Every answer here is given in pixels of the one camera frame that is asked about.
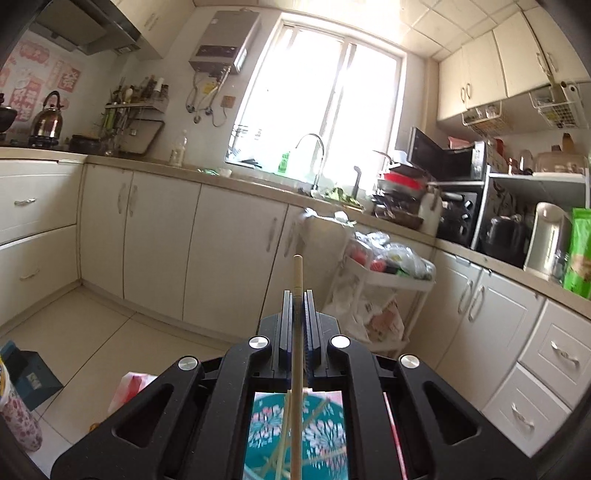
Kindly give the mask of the metal kettle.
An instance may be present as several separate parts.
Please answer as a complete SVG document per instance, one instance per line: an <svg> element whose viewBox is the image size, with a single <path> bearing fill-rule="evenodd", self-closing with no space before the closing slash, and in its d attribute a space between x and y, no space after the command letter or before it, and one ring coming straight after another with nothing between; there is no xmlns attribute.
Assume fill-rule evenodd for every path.
<svg viewBox="0 0 591 480"><path fill-rule="evenodd" d="M58 145L63 126L61 97L51 91L43 102L42 110L33 120L28 145L34 148L53 148Z"/></svg>

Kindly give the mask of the range hood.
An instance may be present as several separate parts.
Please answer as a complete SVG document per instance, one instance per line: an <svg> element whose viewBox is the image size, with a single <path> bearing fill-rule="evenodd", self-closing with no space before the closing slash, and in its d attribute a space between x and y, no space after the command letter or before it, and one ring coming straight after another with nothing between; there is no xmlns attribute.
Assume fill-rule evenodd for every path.
<svg viewBox="0 0 591 480"><path fill-rule="evenodd" d="M113 1L54 0L29 30L61 48L90 56L104 51L126 54L139 49L141 33Z"/></svg>

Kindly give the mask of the white electric kettle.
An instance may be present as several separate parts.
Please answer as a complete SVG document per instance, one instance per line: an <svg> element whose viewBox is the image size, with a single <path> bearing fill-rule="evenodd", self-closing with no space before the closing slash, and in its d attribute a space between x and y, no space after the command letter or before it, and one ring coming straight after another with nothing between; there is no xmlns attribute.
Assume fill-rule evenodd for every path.
<svg viewBox="0 0 591 480"><path fill-rule="evenodd" d="M561 284L567 267L571 231L572 221L566 211L548 202L538 203L524 270Z"/></svg>

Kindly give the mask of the chrome sink faucet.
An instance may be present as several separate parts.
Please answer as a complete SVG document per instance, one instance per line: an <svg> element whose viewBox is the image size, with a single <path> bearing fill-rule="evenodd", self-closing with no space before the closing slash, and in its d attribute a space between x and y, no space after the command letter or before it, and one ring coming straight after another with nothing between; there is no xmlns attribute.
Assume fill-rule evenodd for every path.
<svg viewBox="0 0 591 480"><path fill-rule="evenodd" d="M308 165L307 179L311 181L310 193L318 191L322 177L322 168L325 165L325 141L321 135L317 133L305 133L297 141L295 148L301 146L301 143L308 138L315 140L315 149L311 155L310 165Z"/></svg>

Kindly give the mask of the green snack bag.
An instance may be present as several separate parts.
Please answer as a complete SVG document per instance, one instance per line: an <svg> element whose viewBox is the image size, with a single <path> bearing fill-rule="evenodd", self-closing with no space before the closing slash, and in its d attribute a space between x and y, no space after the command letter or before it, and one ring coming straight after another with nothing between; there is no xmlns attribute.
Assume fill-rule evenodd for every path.
<svg viewBox="0 0 591 480"><path fill-rule="evenodd" d="M575 208L569 258L563 287L585 299L591 288L591 210Z"/></svg>

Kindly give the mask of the black wok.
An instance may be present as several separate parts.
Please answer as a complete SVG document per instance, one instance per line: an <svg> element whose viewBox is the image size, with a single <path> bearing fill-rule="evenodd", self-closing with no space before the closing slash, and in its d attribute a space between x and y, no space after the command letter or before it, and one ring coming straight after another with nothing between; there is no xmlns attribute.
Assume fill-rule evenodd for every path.
<svg viewBox="0 0 591 480"><path fill-rule="evenodd" d="M0 94L0 134L4 135L13 125L18 111L10 106L4 106L4 94Z"/></svg>

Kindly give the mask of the single wooden chopstick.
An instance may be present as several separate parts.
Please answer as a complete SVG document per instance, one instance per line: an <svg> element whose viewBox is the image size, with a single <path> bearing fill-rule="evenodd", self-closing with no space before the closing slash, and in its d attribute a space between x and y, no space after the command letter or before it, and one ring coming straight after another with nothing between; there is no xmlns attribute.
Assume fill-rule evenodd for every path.
<svg viewBox="0 0 591 480"><path fill-rule="evenodd" d="M301 255L294 255L294 314L293 354L291 354L291 440L290 479L301 480L301 416L304 398L304 327L301 318L304 304L304 262Z"/></svg>

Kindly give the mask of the blue dustpan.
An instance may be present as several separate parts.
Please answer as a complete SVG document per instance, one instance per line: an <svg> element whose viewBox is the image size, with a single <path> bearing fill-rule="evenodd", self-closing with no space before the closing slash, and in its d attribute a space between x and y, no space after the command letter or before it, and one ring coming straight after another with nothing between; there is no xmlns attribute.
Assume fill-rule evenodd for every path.
<svg viewBox="0 0 591 480"><path fill-rule="evenodd" d="M38 352L19 349L12 341L1 348L12 384L30 411L63 389Z"/></svg>

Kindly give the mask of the green detergent bottle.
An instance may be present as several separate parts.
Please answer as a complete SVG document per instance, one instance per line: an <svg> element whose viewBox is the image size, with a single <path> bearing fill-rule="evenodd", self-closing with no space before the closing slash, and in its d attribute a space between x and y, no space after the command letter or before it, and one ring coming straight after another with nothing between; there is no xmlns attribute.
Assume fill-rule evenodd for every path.
<svg viewBox="0 0 591 480"><path fill-rule="evenodd" d="M280 165L277 167L278 173L280 173L280 174L287 173L288 160L290 160L290 153L288 153L288 152L283 153L283 155L281 156L281 159L280 159Z"/></svg>

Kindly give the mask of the wall utensil rack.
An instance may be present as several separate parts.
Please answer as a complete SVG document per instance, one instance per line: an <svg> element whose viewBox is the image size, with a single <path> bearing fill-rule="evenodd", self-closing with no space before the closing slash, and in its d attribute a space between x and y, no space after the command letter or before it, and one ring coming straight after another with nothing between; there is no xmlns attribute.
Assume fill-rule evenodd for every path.
<svg viewBox="0 0 591 480"><path fill-rule="evenodd" d="M146 76L136 85L122 77L102 113L102 152L145 156L164 127L167 106L168 86L162 77Z"/></svg>

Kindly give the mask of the white rolling cart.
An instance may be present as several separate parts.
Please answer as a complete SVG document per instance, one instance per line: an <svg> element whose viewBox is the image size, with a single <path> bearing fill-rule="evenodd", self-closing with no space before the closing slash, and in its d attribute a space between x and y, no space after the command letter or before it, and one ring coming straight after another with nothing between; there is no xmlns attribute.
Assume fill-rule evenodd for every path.
<svg viewBox="0 0 591 480"><path fill-rule="evenodd" d="M356 231L342 254L322 312L335 317L339 330L393 357L410 343L437 267L405 243L375 231Z"/></svg>

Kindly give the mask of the red white checkered tablecloth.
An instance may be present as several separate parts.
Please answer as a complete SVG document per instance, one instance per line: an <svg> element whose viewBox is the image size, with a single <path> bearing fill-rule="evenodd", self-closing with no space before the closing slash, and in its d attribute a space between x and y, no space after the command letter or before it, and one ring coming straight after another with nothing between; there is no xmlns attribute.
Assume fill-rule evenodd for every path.
<svg viewBox="0 0 591 480"><path fill-rule="evenodd" d="M134 398L141 390L143 390L145 387L147 387L155 379L156 379L156 377L154 375L150 375L150 374L136 373L136 372L126 373L121 378L121 380L114 392L112 400L111 400L109 407L107 409L107 413L109 415L114 413L116 410L118 410L124 404L126 404L132 398ZM387 410L388 410L388 414L389 414L389 418L390 418L391 428L392 428L393 435L394 435L394 443L396 444L397 456L398 456L398 459L402 465L403 478L407 479L408 475L407 475L406 465L405 465L405 461L403 459L403 452L402 452L402 447L401 447L401 442L400 442L400 438L398 435L398 431L396 428L396 423L394 423L394 416L393 416L392 408L390 406L389 400L387 399L387 395L384 395L384 398L385 398L385 402L386 402L386 406L387 406Z"/></svg>

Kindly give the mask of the plastic oil bottle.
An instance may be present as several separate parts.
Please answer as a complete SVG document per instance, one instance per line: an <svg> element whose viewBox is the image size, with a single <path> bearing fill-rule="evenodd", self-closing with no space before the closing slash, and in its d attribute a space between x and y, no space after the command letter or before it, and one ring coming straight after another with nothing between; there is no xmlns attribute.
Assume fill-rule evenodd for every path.
<svg viewBox="0 0 591 480"><path fill-rule="evenodd" d="M174 142L170 157L169 164L174 167L181 167L184 161L186 148L188 143L187 131L183 130L179 135L178 139Z"/></svg>

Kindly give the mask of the gas water heater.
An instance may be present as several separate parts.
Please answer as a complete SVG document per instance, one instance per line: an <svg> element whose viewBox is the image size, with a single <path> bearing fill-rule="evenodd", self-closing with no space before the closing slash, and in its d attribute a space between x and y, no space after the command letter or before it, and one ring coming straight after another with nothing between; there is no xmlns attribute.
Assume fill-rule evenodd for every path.
<svg viewBox="0 0 591 480"><path fill-rule="evenodd" d="M189 63L195 71L231 75L242 70L250 45L260 27L260 14L252 10L217 11L200 37Z"/></svg>

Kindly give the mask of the black microwave oven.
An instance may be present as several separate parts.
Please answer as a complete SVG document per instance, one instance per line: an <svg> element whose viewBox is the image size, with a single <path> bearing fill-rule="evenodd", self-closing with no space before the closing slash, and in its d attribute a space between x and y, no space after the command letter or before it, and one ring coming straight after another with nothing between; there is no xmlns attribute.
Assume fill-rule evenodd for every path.
<svg viewBox="0 0 591 480"><path fill-rule="evenodd" d="M441 190L443 211L437 237L474 248L488 170L485 142L477 141L461 149L443 149L414 127L408 154L410 163L427 172Z"/></svg>

